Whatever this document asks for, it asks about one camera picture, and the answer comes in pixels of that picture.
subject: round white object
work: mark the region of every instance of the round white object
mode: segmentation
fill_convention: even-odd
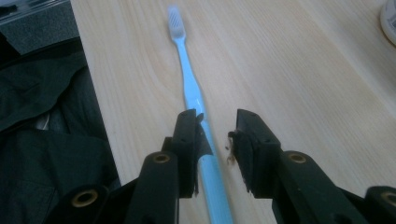
[[[381,26],[388,39],[396,45],[396,0],[389,0],[381,10]]]

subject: toothbrush handle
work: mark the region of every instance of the toothbrush handle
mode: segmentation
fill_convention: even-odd
[[[187,109],[195,109],[197,114],[204,113],[201,126],[213,155],[204,155],[199,160],[200,173],[203,179],[207,209],[212,224],[232,224],[233,218],[228,204],[227,195],[222,181],[215,144],[207,122],[204,99],[198,82],[191,70],[189,56],[184,45],[184,39],[176,41],[177,51],[183,72],[184,98]]]

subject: black cloth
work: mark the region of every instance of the black cloth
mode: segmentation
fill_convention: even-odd
[[[0,223],[43,223],[71,189],[114,183],[79,39],[0,65]]]

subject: table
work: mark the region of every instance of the table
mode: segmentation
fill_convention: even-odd
[[[396,187],[396,48],[385,0],[72,0],[123,184],[172,136],[184,110],[167,28],[177,3],[205,96],[235,223],[276,223],[270,200],[246,192],[227,163],[236,109],[259,114],[284,150],[310,155],[333,182],[363,196]],[[181,200],[180,223],[208,223],[203,193]]]

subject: toothbrush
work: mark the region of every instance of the toothbrush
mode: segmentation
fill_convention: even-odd
[[[207,209],[210,221],[213,224],[231,224],[233,218],[228,205],[228,200],[222,182],[219,163],[216,155],[215,144],[210,133],[209,124],[206,117],[203,96],[195,76],[191,70],[189,56],[185,47],[186,31],[183,20],[178,12],[177,6],[168,8],[169,31],[172,40],[177,46],[178,56],[183,72],[184,100],[187,109],[195,109],[197,115],[204,114],[201,122],[207,141],[213,155],[204,155],[199,160],[200,174],[202,176],[204,191],[206,196]]]

